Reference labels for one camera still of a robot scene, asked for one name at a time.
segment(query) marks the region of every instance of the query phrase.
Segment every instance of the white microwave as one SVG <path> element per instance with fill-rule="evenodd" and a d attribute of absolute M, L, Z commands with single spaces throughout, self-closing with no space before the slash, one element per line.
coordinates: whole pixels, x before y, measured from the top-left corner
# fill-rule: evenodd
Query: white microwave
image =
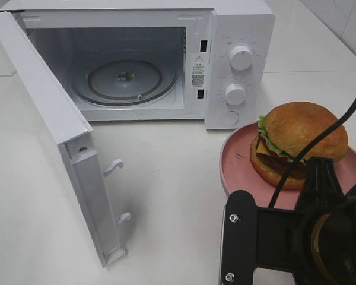
<path fill-rule="evenodd" d="M 11 0 L 0 45 L 48 147 L 58 148 L 101 264 L 124 255 L 88 121 L 252 121 L 274 25 L 263 0 Z"/>

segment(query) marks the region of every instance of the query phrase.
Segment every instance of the cheese slice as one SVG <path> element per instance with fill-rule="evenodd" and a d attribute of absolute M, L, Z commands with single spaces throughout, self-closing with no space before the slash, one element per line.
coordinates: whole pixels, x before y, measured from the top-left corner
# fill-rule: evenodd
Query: cheese slice
<path fill-rule="evenodd" d="M 264 144 L 261 141 L 259 141 L 259 145 L 257 146 L 256 152 L 265 154 L 267 156 L 271 156 L 269 151 L 266 149 L 266 147 L 264 146 Z"/>

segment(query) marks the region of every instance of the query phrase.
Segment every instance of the microwave control knob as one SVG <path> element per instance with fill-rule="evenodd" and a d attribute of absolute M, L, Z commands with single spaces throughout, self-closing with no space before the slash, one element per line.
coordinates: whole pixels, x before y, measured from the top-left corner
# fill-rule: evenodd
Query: microwave control knob
<path fill-rule="evenodd" d="M 231 66 L 236 70 L 245 70 L 252 64 L 253 51 L 246 45 L 232 48 L 229 53 Z"/>
<path fill-rule="evenodd" d="M 224 98 L 228 105 L 240 105 L 246 98 L 245 88 L 241 84 L 231 84 L 225 89 Z"/>

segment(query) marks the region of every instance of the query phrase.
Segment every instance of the hamburger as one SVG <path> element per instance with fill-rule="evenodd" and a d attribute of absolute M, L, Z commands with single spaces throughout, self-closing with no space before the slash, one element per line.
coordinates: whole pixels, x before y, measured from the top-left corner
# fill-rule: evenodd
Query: hamburger
<path fill-rule="evenodd" d="M 311 102 L 290 102 L 272 109 L 258 120 L 259 134 L 250 145 L 253 168 L 265 181 L 277 186 L 295 156 L 336 121 L 333 113 Z M 348 135 L 340 126 L 301 159 L 283 188 L 302 188 L 307 175 L 307 160 L 311 157 L 328 157 L 336 163 L 344 157 L 347 149 Z"/>

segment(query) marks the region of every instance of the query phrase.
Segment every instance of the open microwave door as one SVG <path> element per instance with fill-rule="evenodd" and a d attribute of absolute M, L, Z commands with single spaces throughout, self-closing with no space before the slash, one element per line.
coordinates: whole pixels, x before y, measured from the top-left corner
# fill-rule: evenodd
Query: open microwave door
<path fill-rule="evenodd" d="M 105 267 L 125 254 L 120 246 L 118 226 L 129 219 L 130 214 L 113 217 L 103 180 L 103 176 L 116 166 L 122 167 L 122 161 L 115 160 L 102 172 L 90 135 L 90 124 L 9 12 L 0 13 L 0 44 L 35 124 L 47 130 L 61 154 L 101 264 Z"/>

